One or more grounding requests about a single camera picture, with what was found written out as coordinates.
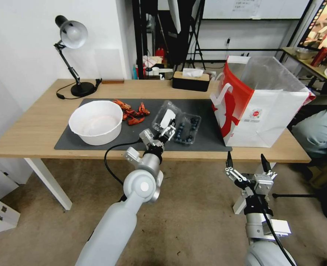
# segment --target wooden tissue box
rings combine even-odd
[[[209,75],[203,74],[199,78],[183,77],[183,72],[176,71],[173,75],[172,87],[175,89],[186,89],[191,91],[207,91],[209,86]]]

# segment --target gray pants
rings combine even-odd
[[[292,133],[311,158],[327,155],[327,110],[299,122]]]

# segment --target bowl on shelf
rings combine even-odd
[[[313,58],[317,54],[317,51],[297,47],[295,53],[298,59],[305,60],[305,59]]]

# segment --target red and white bag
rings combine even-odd
[[[225,145],[236,147],[271,147],[314,98],[275,57],[229,56],[210,95]]]

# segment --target tissue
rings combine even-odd
[[[196,68],[184,68],[183,76],[199,78],[203,75],[204,70]]]

